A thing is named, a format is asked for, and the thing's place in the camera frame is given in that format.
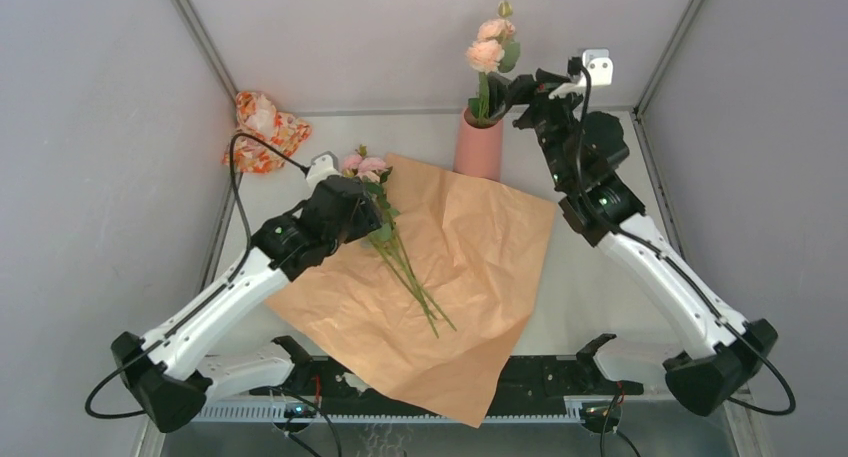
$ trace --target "orange and white fabric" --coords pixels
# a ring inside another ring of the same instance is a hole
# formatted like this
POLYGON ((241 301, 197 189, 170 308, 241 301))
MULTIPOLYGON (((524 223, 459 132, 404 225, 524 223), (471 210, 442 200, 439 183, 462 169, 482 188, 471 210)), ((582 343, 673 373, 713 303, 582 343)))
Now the orange and white fabric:
MULTIPOLYGON (((267 142, 286 157, 312 134, 312 125, 292 114, 277 112, 277 108, 261 92, 239 92, 236 96, 236 132, 250 134, 267 142)), ((261 144, 239 139, 233 149, 236 168, 241 172, 267 173, 279 169, 285 161, 261 144)), ((229 148, 222 162, 229 165, 229 148)))

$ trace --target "gray floor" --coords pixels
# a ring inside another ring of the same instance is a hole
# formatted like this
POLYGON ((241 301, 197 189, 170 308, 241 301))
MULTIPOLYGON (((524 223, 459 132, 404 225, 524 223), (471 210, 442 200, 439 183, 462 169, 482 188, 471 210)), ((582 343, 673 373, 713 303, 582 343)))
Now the gray floor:
MULTIPOLYGON (((651 457, 736 457, 724 418, 717 410, 709 418, 690 414, 676 402, 624 404, 620 429, 640 453, 651 457)), ((308 456, 268 424, 191 424, 168 435, 163 456, 308 456)), ((598 437, 576 424, 489 424, 480 429, 462 425, 377 424, 339 425, 344 455, 393 456, 557 456, 600 455, 598 437)), ((315 424, 299 436, 323 457, 336 455, 325 424, 315 424)), ((607 436, 607 457, 633 456, 616 436, 607 436)))

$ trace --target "pink flower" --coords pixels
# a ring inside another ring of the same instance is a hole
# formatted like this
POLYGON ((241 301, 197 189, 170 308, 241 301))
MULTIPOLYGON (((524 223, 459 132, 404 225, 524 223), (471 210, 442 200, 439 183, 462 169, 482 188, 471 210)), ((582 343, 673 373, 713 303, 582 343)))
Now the pink flower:
POLYGON ((357 177, 359 177, 365 182, 376 182, 378 184, 380 183, 380 176, 377 175, 377 172, 374 172, 373 170, 369 170, 368 172, 360 172, 357 177))
POLYGON ((477 31, 477 40, 491 40, 512 37, 515 34, 515 26, 506 19, 492 19, 483 22, 477 31))
POLYGON ((494 72, 503 58, 504 50, 497 40, 474 42, 465 52, 471 68, 477 72, 494 72))
POLYGON ((386 170, 386 161, 379 157, 368 157, 359 164, 359 173, 363 172, 382 172, 386 170))
POLYGON ((350 154, 342 161, 342 170, 356 170, 359 164, 362 163, 362 156, 359 154, 350 154))

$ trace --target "green leaf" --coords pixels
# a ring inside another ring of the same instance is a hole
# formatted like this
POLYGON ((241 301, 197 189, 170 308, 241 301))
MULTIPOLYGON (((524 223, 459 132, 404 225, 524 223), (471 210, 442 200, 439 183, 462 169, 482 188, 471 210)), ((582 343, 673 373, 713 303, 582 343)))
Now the green leaf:
POLYGON ((392 168, 387 168, 382 174, 380 174, 380 183, 385 184, 386 181, 389 180, 389 176, 392 175, 392 168))
POLYGON ((386 222, 382 227, 375 230, 373 234, 380 242, 388 242, 392 238, 392 224, 386 222))
POLYGON ((518 57, 521 55, 521 44, 518 42, 510 42, 504 47, 504 56, 501 63, 498 65, 500 72, 509 72, 515 68, 518 63, 518 57))
POLYGON ((365 190, 367 190, 369 193, 376 195, 377 197, 385 195, 385 193, 383 192, 383 186, 376 182, 365 182, 365 190))
POLYGON ((471 115, 474 118, 478 118, 480 116, 480 98, 479 97, 471 97, 468 99, 468 109, 471 111, 471 115))

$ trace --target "white table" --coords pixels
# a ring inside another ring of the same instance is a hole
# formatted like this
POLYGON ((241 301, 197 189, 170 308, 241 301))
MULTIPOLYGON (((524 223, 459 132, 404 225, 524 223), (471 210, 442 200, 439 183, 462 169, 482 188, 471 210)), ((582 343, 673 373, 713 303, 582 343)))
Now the white table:
MULTIPOLYGON (((613 112, 624 127, 630 157, 618 169, 621 179, 640 197, 648 214, 662 226, 659 208, 630 116, 613 112)), ((309 163, 312 157, 332 151, 339 158, 359 144, 370 154, 388 152, 451 168, 459 116, 357 115, 308 118, 313 135, 295 154, 309 163)), ((562 198, 553 190, 551 176, 531 130, 504 126, 501 181, 524 192, 554 202, 562 198)), ((246 174, 240 195, 255 231, 268 218, 279 215, 308 196, 302 174, 294 166, 267 175, 246 174)), ((244 230, 238 213, 229 222, 220 274, 244 248, 244 230)), ((630 340, 676 341, 671 328, 625 272, 592 249, 565 220, 557 218, 548 246, 536 309, 513 355, 572 355, 604 332, 630 340)), ((245 317, 213 349, 217 353, 246 352, 274 337, 292 335, 311 354, 326 355, 311 340, 291 328, 265 306, 245 317)))

